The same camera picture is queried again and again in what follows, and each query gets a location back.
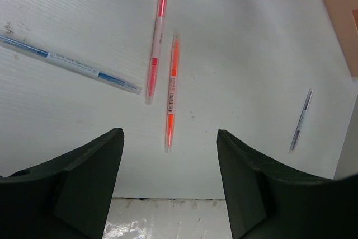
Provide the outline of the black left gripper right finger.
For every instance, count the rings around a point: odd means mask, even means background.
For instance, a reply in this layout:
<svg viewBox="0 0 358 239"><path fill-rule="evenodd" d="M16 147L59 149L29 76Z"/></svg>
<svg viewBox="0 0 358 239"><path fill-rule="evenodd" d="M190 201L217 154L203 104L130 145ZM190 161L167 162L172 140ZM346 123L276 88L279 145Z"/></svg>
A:
<svg viewBox="0 0 358 239"><path fill-rule="evenodd" d="M233 238L356 238L357 176L291 168L218 131L217 152Z"/></svg>

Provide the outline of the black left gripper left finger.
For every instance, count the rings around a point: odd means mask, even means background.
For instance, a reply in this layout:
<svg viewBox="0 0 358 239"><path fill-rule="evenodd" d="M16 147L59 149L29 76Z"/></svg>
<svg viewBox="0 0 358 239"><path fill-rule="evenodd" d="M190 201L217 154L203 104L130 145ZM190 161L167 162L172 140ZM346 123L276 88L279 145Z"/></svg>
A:
<svg viewBox="0 0 358 239"><path fill-rule="evenodd" d="M1 177L1 238L102 238L124 148L121 128Z"/></svg>

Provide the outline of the grey clear pen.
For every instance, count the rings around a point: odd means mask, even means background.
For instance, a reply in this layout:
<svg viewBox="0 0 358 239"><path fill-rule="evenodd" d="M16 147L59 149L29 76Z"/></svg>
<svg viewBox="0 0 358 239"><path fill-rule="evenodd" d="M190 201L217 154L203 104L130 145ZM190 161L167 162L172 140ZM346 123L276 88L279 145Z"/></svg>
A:
<svg viewBox="0 0 358 239"><path fill-rule="evenodd" d="M54 51L46 51L4 35L1 35L1 46L127 92L137 95L142 92L142 87L129 77L89 61L73 59Z"/></svg>

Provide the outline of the peach plastic desk organizer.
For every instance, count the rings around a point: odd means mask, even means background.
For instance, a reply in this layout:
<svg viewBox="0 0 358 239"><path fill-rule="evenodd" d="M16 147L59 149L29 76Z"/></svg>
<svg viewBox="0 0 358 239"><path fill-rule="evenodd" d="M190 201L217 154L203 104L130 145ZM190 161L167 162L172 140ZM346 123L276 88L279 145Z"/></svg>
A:
<svg viewBox="0 0 358 239"><path fill-rule="evenodd" d="M346 63L357 77L357 0L323 0Z"/></svg>

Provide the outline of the orange gel pen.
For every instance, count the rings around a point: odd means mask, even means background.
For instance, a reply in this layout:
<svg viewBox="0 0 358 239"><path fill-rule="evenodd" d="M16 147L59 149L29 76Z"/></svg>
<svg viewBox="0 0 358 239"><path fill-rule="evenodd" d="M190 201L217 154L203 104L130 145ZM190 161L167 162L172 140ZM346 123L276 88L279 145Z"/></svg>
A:
<svg viewBox="0 0 358 239"><path fill-rule="evenodd" d="M169 70L169 85L167 99L167 121L165 152L169 153L173 145L173 134L175 126L175 107L177 96L178 67L180 62L180 35L174 32L171 50L171 65Z"/></svg>

